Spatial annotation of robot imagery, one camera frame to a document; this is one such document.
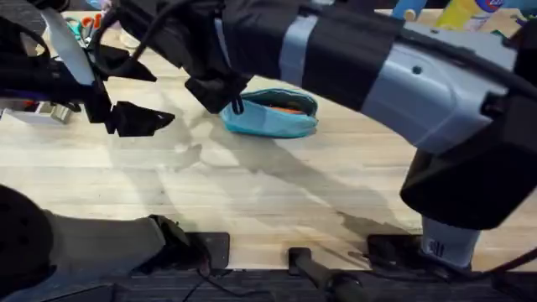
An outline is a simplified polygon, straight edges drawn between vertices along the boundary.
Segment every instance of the black cable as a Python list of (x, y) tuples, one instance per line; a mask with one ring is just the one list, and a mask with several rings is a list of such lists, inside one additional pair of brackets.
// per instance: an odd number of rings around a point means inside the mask
[(24, 26), (18, 24), (9, 22), (11, 26), (13, 26), (19, 33), (28, 35), (35, 43), (41, 45), (43, 47), (44, 51), (41, 55), (36, 56), (30, 56), (29, 58), (31, 60), (37, 60), (39, 63), (42, 62), (48, 62), (50, 60), (50, 49), (49, 46), (44, 42), (43, 38), (36, 34), (34, 31), (25, 28)]
[[(274, 295), (273, 292), (271, 292), (270, 290), (265, 290), (265, 289), (255, 289), (255, 290), (249, 290), (247, 292), (244, 292), (244, 293), (236, 293), (230, 289), (226, 289), (225, 287), (223, 287), (222, 285), (218, 284), (217, 282), (211, 280), (211, 277), (209, 276), (205, 276), (201, 273), (201, 271), (198, 269), (196, 270), (198, 276), (200, 276), (201, 278), (201, 281), (194, 287), (190, 290), (190, 292), (185, 296), (185, 298), (183, 299), (183, 302), (187, 302), (187, 300), (194, 294), (194, 292), (202, 285), (204, 284), (205, 282), (207, 282), (208, 284), (212, 285), (212, 287), (214, 287), (215, 289), (218, 289), (226, 294), (229, 294), (233, 297), (237, 297), (237, 298), (247, 298), (247, 297), (251, 297), (251, 296), (254, 296), (254, 295), (269, 295), (271, 297), (271, 300), (272, 301), (276, 301), (276, 297)], [(228, 274), (232, 273), (233, 271), (229, 271), (229, 272), (226, 272), (224, 273), (223, 275), (219, 276), (220, 278), (224, 278), (226, 277)]]
[(533, 250), (523, 255), (520, 255), (511, 261), (498, 265), (496, 268), (490, 269), (483, 273), (463, 275), (457, 279), (441, 279), (440, 277), (411, 278), (411, 277), (403, 277), (403, 276), (390, 276), (390, 275), (385, 275), (385, 274), (374, 272), (374, 271), (363, 271), (363, 272), (376, 278), (387, 279), (387, 280), (392, 280), (392, 281), (400, 281), (400, 282), (424, 283), (424, 284), (432, 284), (432, 283), (464, 284), (464, 283), (470, 283), (470, 282), (476, 282), (476, 281), (488, 279), (493, 276), (507, 273), (509, 270), (518, 268), (526, 263), (534, 261), (536, 258), (537, 258), (537, 248), (534, 248)]
[(528, 97), (537, 99), (537, 87), (529, 81), (490, 60), (483, 59), (470, 49), (453, 46), (408, 29), (403, 29), (397, 40), (403, 44), (425, 50), (426, 52), (445, 56), (454, 60), (456, 64), (469, 66), (491, 80), (497, 81), (508, 88), (515, 89)]
[(205, 283), (205, 280), (201, 280), (200, 282), (198, 282), (189, 292), (188, 294), (186, 294), (186, 296), (183, 298), (183, 301), (182, 302), (187, 302), (188, 299), (195, 293), (195, 291), (202, 285)]
[(362, 271), (361, 273), (366, 273), (370, 276), (379, 278), (379, 279), (386, 279), (391, 281), (399, 281), (399, 282), (408, 282), (408, 283), (420, 283), (420, 284), (438, 284), (438, 283), (445, 283), (446, 281), (439, 278), (411, 278), (411, 277), (403, 277), (403, 276), (390, 276), (385, 275), (382, 273), (377, 273), (374, 271)]
[(461, 279), (459, 282), (469, 282), (469, 281), (478, 281), (492, 277), (493, 275), (498, 275), (502, 273), (507, 273), (509, 270), (518, 268), (526, 263), (530, 263), (537, 258), (537, 247), (533, 250), (522, 254), (515, 259), (506, 262), (504, 264), (498, 265), (496, 268), (490, 269), (487, 272), (479, 273), (472, 276), (467, 276)]
[(162, 28), (166, 19), (172, 14), (176, 13), (177, 9), (180, 7), (192, 2), (193, 0), (178, 0), (176, 3), (172, 3), (162, 9), (162, 11), (155, 17), (153, 22), (149, 25), (148, 31), (143, 36), (140, 41), (140, 45), (134, 50), (132, 56), (130, 56), (122, 65), (118, 68), (110, 69), (108, 65), (104, 62), (101, 57), (101, 50), (99, 45), (101, 44), (102, 35), (110, 28), (114, 23), (117, 22), (118, 8), (113, 7), (105, 14), (104, 18), (101, 21), (101, 28), (97, 30), (91, 39), (93, 44), (93, 51), (95, 55), (96, 66), (105, 74), (110, 76), (121, 76), (124, 73), (128, 72), (131, 68), (133, 62), (137, 61), (142, 53), (147, 48), (149, 42), (154, 37), (154, 35)]
[(537, 297), (532, 297), (531, 294), (524, 289), (508, 282), (505, 279), (505, 275), (493, 277), (493, 289), (518, 301), (537, 302)]

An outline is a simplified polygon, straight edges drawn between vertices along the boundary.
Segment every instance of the cable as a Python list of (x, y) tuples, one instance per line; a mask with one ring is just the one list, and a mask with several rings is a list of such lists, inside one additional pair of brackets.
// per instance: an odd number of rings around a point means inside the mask
[[(194, 286), (190, 292), (185, 296), (185, 298), (183, 299), (182, 302), (187, 302), (188, 299), (194, 294), (194, 292), (200, 288), (200, 286), (202, 284), (204, 284), (205, 282), (207, 282), (208, 284), (212, 285), (212, 287), (214, 287), (215, 289), (218, 289), (220, 290), (221, 292), (224, 292), (226, 294), (229, 294), (233, 297), (237, 297), (237, 298), (247, 298), (247, 297), (252, 297), (254, 295), (269, 295), (271, 297), (271, 300), (272, 301), (276, 301), (276, 297), (274, 295), (273, 292), (271, 292), (270, 290), (265, 290), (265, 289), (255, 289), (255, 290), (250, 290), (250, 291), (247, 291), (247, 292), (244, 292), (244, 293), (236, 293), (230, 289), (226, 289), (225, 287), (223, 287), (222, 285), (218, 284), (217, 282), (211, 280), (211, 277), (209, 276), (205, 276), (201, 273), (201, 271), (199, 269), (196, 270), (198, 276), (200, 276), (201, 278), (201, 281), (196, 284), (196, 286)], [(228, 271), (220, 276), (217, 276), (218, 278), (224, 278), (226, 277), (227, 275), (229, 275), (230, 273), (233, 273), (233, 271)]]
[(470, 66), (484, 76), (502, 83), (508, 88), (515, 89), (528, 97), (537, 99), (537, 87), (529, 81), (504, 69), (492, 61), (483, 59), (469, 49), (453, 46), (408, 29), (403, 29), (401, 31), (398, 41), (433, 52), (436, 55), (443, 55), (449, 59), (455, 60), (458, 64)]
[(382, 273), (377, 273), (374, 271), (362, 271), (361, 273), (366, 273), (370, 276), (379, 278), (379, 279), (386, 279), (391, 281), (399, 281), (399, 282), (408, 282), (408, 283), (420, 283), (420, 284), (437, 284), (437, 283), (444, 283), (445, 280), (443, 279), (426, 279), (426, 278), (411, 278), (411, 277), (401, 277), (401, 276), (389, 276)]
[[(453, 283), (453, 284), (464, 284), (464, 283), (470, 283), (470, 282), (476, 282), (476, 281), (488, 279), (493, 276), (507, 273), (509, 270), (518, 268), (526, 263), (534, 261), (536, 258), (537, 258), (537, 247), (525, 254), (522, 254), (516, 257), (515, 259), (509, 262), (506, 262), (504, 264), (497, 266), (496, 268), (490, 269), (483, 273), (477, 273), (473, 275), (472, 274), (463, 275), (457, 279), (442, 279), (438, 276), (436, 276), (436, 278), (431, 278), (431, 279), (419, 278), (419, 277), (411, 278), (411, 277), (402, 277), (402, 276), (389, 276), (389, 275), (377, 273), (374, 271), (363, 271), (363, 272), (376, 278), (387, 279), (387, 280), (392, 280), (392, 281), (400, 281), (400, 282), (423, 283), (423, 284), (433, 284), (433, 283), (444, 282), (444, 283)], [(396, 265), (394, 266), (400, 269), (401, 271), (404, 271), (404, 268), (398, 267)]]
[(172, 13), (175, 13), (177, 9), (179, 9), (182, 6), (185, 6), (186, 4), (192, 1), (193, 0), (178, 0), (176, 3), (172, 3), (164, 7), (164, 9), (157, 15), (157, 17), (155, 17), (153, 22), (151, 22), (151, 24), (149, 25), (148, 31), (145, 33), (142, 40), (140, 41), (140, 45), (137, 47), (136, 50), (134, 50), (133, 55), (130, 56), (122, 65), (120, 65), (118, 68), (115, 68), (115, 69), (110, 69), (107, 66), (107, 64), (102, 60), (101, 50), (99, 47), (99, 45), (101, 44), (101, 39), (102, 39), (103, 34), (107, 31), (108, 28), (110, 28), (117, 21), (118, 8), (112, 7), (102, 19), (101, 29), (97, 30), (93, 38), (91, 39), (91, 43), (95, 46), (93, 48), (93, 51), (94, 51), (95, 63), (97, 67), (102, 72), (110, 76), (121, 76), (124, 73), (128, 72), (128, 70), (131, 67), (131, 64), (140, 58), (142, 53), (147, 48), (151, 39), (154, 37), (157, 31), (162, 28), (166, 19)]
[(509, 262), (498, 265), (496, 268), (490, 269), (487, 272), (479, 273), (473, 276), (467, 276), (463, 278), (461, 282), (478, 281), (478, 280), (483, 280), (483, 279), (492, 277), (493, 275), (507, 273), (509, 270), (518, 268), (526, 263), (530, 263), (531, 261), (534, 261), (536, 258), (537, 258), (537, 247), (525, 254), (522, 254), (516, 257), (515, 259)]
[(198, 282), (189, 292), (188, 294), (183, 298), (183, 301), (182, 302), (187, 302), (188, 299), (195, 293), (195, 291), (202, 285), (205, 283), (205, 280), (201, 280), (200, 282)]

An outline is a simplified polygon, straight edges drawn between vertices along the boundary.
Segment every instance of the blue pouch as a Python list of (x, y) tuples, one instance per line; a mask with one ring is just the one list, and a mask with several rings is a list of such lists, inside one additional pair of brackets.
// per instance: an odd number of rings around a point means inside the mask
[(273, 138), (302, 138), (315, 131), (317, 102), (297, 91), (267, 89), (241, 95), (244, 111), (236, 114), (228, 104), (220, 117), (235, 133)]

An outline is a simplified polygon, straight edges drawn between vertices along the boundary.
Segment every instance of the colorful object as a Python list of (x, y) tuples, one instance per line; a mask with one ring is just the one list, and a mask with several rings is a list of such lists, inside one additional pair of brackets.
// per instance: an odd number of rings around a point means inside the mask
[(317, 103), (306, 94), (285, 89), (267, 89), (241, 95), (244, 112), (236, 114), (232, 104), (220, 117), (235, 133), (271, 138), (302, 138), (315, 131)]
[(75, 18), (67, 17), (65, 21), (69, 25), (70, 31), (75, 35), (77, 41), (82, 41), (84, 45), (88, 45), (91, 41), (91, 36), (95, 31), (96, 22), (100, 24), (101, 17), (95, 18), (83, 18), (81, 21)]
[(442, 29), (479, 30), (503, 5), (503, 0), (451, 0), (436, 21)]
[(427, 0), (399, 0), (392, 11), (392, 17), (416, 21), (426, 4)]

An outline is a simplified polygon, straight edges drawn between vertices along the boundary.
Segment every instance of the wooden table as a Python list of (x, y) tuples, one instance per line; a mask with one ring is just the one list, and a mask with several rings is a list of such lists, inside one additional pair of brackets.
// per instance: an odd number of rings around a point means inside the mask
[[(426, 11), (420, 20), (430, 23), (438, 14)], [(511, 34), (510, 14), (498, 13), (485, 29), (501, 24)], [(105, 41), (120, 45), (117, 32)], [(110, 97), (172, 112), (170, 126), (152, 138), (118, 138), (85, 114), (67, 127), (5, 117), (0, 183), (62, 215), (125, 220), (155, 213), (187, 231), (229, 232), (231, 268), (286, 268), (287, 248), (303, 246), (331, 268), (367, 268), (361, 254), (368, 234), (421, 232), (420, 215), (399, 198), (414, 148), (386, 127), (317, 97), (315, 135), (232, 134), (184, 88), (182, 70), (152, 51), (141, 61), (159, 81), (111, 79)], [(255, 78), (248, 90), (268, 87), (294, 89)], [(535, 246), (536, 218), (533, 195), (501, 227), (482, 234), (474, 268)], [(523, 269), (536, 270), (537, 263)]]

